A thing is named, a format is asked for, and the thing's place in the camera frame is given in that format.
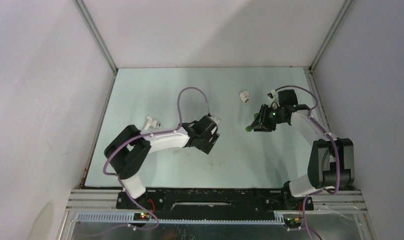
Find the green plastic faucet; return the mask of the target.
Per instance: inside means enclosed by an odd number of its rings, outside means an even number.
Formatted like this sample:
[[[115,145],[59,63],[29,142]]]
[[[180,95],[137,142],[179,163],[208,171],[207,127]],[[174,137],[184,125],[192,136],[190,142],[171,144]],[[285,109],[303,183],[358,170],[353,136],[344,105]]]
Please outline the green plastic faucet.
[[[259,129],[259,119],[260,119],[259,115],[260,115],[259,112],[254,113],[254,115],[253,115],[254,120],[250,125],[248,125],[245,128],[246,132],[255,132],[255,131],[257,131]]]

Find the white elbow fitting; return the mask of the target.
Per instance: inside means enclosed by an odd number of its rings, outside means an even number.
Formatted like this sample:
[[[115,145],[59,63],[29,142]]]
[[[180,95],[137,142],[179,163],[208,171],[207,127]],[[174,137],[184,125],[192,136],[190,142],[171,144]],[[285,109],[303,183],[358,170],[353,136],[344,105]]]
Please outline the white elbow fitting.
[[[241,101],[242,101],[243,103],[247,103],[247,102],[250,101],[249,92],[248,92],[247,90],[242,91],[242,92],[239,94],[239,96],[240,96]]]

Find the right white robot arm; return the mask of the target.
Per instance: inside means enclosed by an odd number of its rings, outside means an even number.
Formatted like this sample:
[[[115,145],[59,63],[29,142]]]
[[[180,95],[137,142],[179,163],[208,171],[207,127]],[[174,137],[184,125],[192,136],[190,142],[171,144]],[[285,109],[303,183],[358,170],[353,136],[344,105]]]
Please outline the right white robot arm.
[[[272,132],[278,124],[296,128],[311,146],[307,173],[286,183],[281,204],[293,209],[301,197],[320,192],[336,194],[354,182],[354,147],[348,138],[339,138],[326,130],[313,116],[314,108],[299,104],[296,86],[288,85],[268,93],[269,104],[254,114],[247,132]]]

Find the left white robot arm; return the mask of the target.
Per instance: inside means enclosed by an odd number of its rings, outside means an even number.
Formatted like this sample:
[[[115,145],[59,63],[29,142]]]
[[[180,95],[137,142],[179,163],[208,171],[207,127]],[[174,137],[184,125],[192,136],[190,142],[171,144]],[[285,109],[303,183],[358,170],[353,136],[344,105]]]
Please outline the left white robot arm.
[[[176,129],[150,132],[139,130],[135,125],[125,127],[105,148],[107,162],[104,174],[109,175],[107,166],[114,169],[123,189],[129,194],[128,201],[135,208],[147,204],[146,187],[137,176],[147,155],[172,148],[196,148],[209,154],[220,135],[220,118],[205,115],[200,120],[182,123]]]

